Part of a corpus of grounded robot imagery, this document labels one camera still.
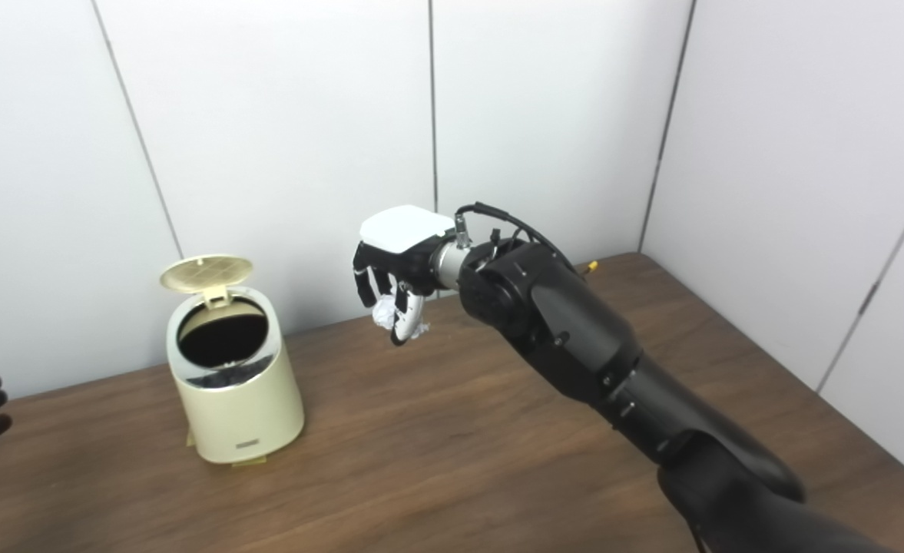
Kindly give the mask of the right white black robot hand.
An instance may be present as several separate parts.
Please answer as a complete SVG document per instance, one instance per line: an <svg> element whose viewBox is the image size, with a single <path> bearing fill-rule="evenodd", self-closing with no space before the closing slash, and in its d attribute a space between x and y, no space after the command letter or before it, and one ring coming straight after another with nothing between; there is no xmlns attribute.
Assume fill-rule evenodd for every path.
<svg viewBox="0 0 904 553"><path fill-rule="evenodd" d="M366 308L377 304L375 291L393 298L389 338L402 346L422 322L425 299L448 288L436 260L454 238L454 220L403 204L367 218L359 235L353 256L358 296Z"/></svg>

